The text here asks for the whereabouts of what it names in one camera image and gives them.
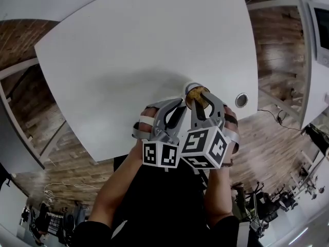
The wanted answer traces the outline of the grey table with white legs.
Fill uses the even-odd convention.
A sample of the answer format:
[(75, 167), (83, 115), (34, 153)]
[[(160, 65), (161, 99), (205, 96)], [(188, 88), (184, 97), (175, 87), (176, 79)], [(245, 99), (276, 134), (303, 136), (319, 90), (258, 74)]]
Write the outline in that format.
[(32, 58), (0, 70), (0, 164), (9, 174), (43, 170), (44, 163), (50, 161), (51, 151), (69, 129), (69, 124), (64, 121), (39, 154), (12, 113), (1, 80), (37, 64), (39, 60)]

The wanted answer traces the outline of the white microwave oven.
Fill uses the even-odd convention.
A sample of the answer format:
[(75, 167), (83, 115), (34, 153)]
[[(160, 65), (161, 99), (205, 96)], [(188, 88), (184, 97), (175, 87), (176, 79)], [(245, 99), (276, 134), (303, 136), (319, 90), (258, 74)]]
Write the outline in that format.
[(317, 62), (329, 68), (329, 4), (308, 3), (316, 39)]

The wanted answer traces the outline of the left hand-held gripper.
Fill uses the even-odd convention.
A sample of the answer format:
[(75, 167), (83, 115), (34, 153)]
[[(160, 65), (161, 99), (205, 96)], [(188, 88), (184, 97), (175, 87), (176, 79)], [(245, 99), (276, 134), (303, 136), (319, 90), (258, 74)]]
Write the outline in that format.
[(179, 162), (177, 137), (187, 107), (180, 106), (182, 98), (168, 99), (159, 102), (155, 125), (152, 126), (149, 139), (142, 139), (143, 164), (160, 168), (177, 168)]

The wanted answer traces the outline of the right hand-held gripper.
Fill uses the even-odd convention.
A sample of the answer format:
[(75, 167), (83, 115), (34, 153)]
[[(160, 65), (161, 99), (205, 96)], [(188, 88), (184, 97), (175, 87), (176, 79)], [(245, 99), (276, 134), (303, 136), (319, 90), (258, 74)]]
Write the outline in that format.
[(195, 99), (191, 103), (191, 129), (181, 136), (180, 158), (194, 169), (220, 169), (229, 167), (230, 139), (223, 134), (225, 109), (223, 102), (211, 92), (201, 93), (211, 105), (206, 119), (203, 106)]

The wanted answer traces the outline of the black office chair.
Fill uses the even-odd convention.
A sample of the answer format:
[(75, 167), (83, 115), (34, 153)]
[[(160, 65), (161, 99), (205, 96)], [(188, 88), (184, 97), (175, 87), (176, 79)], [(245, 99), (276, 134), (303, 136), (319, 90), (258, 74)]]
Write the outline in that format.
[(256, 189), (246, 193), (246, 208), (251, 214), (252, 221), (263, 226), (278, 217), (278, 209), (270, 199), (269, 194), (262, 191), (264, 183), (257, 182)]

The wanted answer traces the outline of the person's black clothing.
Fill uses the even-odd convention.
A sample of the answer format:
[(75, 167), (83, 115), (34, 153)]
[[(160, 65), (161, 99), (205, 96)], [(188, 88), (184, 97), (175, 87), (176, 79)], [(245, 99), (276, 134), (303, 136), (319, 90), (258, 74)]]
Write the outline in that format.
[(112, 226), (79, 224), (73, 247), (236, 247), (239, 220), (232, 215), (210, 228), (200, 186), (184, 162), (168, 172), (142, 164)]

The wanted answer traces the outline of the person's right forearm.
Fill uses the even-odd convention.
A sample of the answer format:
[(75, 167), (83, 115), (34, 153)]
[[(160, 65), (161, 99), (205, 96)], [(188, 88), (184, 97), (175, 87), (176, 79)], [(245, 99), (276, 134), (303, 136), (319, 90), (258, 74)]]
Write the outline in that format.
[(208, 186), (204, 197), (207, 223), (210, 228), (220, 220), (232, 216), (230, 169), (210, 170)]

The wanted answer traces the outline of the person's left hand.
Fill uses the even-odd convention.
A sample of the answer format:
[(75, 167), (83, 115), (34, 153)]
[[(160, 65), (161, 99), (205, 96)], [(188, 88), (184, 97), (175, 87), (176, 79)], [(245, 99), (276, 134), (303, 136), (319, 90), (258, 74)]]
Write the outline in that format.
[(153, 122), (151, 124), (148, 124), (148, 122), (151, 122), (150, 119), (146, 120), (147, 123), (145, 123), (143, 120), (140, 120), (144, 117), (154, 118), (157, 114), (157, 111), (158, 109), (155, 107), (147, 107), (141, 112), (139, 116), (139, 121), (136, 122), (133, 126), (132, 136), (135, 139), (145, 139), (147, 133), (152, 132)]

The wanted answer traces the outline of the person's left forearm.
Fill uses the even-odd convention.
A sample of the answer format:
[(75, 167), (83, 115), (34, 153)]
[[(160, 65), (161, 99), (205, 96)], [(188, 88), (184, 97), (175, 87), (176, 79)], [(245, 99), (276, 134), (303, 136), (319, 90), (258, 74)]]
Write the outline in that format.
[(112, 226), (115, 212), (141, 166), (142, 143), (138, 141), (123, 163), (99, 190), (89, 221)]

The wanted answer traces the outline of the long white table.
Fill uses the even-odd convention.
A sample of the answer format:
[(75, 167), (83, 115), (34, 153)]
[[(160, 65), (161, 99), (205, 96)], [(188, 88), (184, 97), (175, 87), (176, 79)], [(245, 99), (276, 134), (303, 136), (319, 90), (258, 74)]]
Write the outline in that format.
[(247, 6), (257, 50), (259, 94), (301, 128), (329, 107), (329, 68), (316, 59), (311, 0)]

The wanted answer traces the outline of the person's right hand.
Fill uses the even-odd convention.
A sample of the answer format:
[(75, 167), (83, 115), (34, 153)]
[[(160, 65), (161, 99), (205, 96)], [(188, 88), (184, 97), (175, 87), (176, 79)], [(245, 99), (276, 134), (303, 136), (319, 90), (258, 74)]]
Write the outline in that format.
[(232, 142), (232, 155), (236, 154), (240, 147), (241, 136), (238, 128), (236, 114), (227, 105), (224, 105), (225, 110), (225, 126), (224, 135), (229, 137)]

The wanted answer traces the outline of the yellow fluffy ball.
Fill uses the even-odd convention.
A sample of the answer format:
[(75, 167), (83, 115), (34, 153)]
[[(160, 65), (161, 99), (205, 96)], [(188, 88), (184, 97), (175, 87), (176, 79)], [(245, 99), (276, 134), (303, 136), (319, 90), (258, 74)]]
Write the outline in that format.
[(191, 110), (192, 109), (192, 101), (195, 100), (198, 102), (203, 109), (205, 109), (209, 104), (206, 100), (204, 100), (201, 96), (202, 92), (209, 92), (209, 90), (204, 86), (196, 86), (189, 90), (189, 92), (186, 95), (185, 101), (187, 107)]

